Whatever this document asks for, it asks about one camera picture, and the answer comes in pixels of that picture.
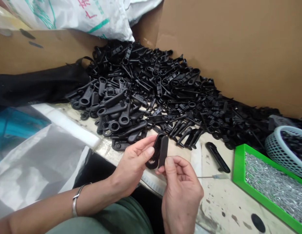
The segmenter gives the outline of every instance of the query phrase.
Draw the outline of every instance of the black fabric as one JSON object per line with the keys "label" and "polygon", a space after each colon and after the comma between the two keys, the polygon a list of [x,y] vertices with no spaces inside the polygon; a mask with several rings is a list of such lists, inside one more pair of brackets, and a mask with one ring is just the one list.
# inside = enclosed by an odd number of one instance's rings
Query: black fabric
{"label": "black fabric", "polygon": [[79,63],[20,75],[1,74],[0,106],[67,102],[65,94],[88,82],[89,76]]}

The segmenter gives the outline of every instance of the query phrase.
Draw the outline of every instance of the bangle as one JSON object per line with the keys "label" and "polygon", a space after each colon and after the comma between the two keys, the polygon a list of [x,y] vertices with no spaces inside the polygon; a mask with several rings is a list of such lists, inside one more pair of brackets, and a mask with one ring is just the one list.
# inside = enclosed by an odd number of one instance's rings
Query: bangle
{"label": "bangle", "polygon": [[72,213],[73,213],[73,218],[78,217],[77,212],[76,212],[76,200],[77,200],[77,198],[79,197],[81,190],[82,190],[83,187],[86,186],[86,185],[88,185],[88,184],[84,184],[82,187],[80,187],[79,190],[78,190],[78,192],[77,192],[77,193],[75,194],[75,196],[73,197],[73,207],[72,207],[72,210],[73,210],[73,212],[72,212]]}

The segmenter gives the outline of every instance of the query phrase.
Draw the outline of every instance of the person's right hand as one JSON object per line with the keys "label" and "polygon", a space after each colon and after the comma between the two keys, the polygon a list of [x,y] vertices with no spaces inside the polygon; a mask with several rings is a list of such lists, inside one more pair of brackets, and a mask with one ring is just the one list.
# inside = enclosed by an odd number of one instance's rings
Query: person's right hand
{"label": "person's right hand", "polygon": [[165,233],[194,233],[204,191],[191,164],[179,156],[167,157],[156,174],[163,174],[167,181],[162,200]]}

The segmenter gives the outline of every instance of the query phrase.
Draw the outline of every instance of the cardboard box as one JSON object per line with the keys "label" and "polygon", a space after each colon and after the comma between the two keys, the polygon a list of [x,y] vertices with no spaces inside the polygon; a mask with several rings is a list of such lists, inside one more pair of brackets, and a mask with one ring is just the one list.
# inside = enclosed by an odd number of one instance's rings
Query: cardboard box
{"label": "cardboard box", "polygon": [[[223,95],[302,117],[302,0],[165,0],[133,32],[147,47],[184,54]],[[0,34],[0,73],[62,66],[105,44],[75,30],[31,34]]]}

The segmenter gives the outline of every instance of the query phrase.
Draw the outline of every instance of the white table surface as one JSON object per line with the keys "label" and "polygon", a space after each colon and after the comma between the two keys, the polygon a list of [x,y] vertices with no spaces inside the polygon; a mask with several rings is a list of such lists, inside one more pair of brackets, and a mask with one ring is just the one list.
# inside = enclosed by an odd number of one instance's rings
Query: white table surface
{"label": "white table surface", "polygon": [[[33,107],[52,122],[85,142],[106,160],[115,166],[118,165],[123,152],[114,151],[111,148],[111,140],[109,138],[96,134],[97,127],[94,125],[94,119],[80,120],[81,112],[72,109],[69,104],[38,104],[33,105]],[[153,134],[156,134],[153,130],[148,132],[148,136]],[[285,223],[232,182],[234,150],[228,150],[222,140],[215,140],[212,135],[205,133],[197,143],[198,149],[190,151],[176,146],[175,142],[170,139],[168,156],[179,155],[187,159],[194,167],[197,176],[220,174],[217,163],[204,146],[208,141],[217,146],[231,173],[228,174],[228,179],[200,179],[204,189],[204,198],[198,212],[197,224],[209,233],[260,233],[251,220],[251,214],[257,214],[265,224],[266,233],[295,233]],[[158,181],[163,183],[164,179],[160,177]]]}

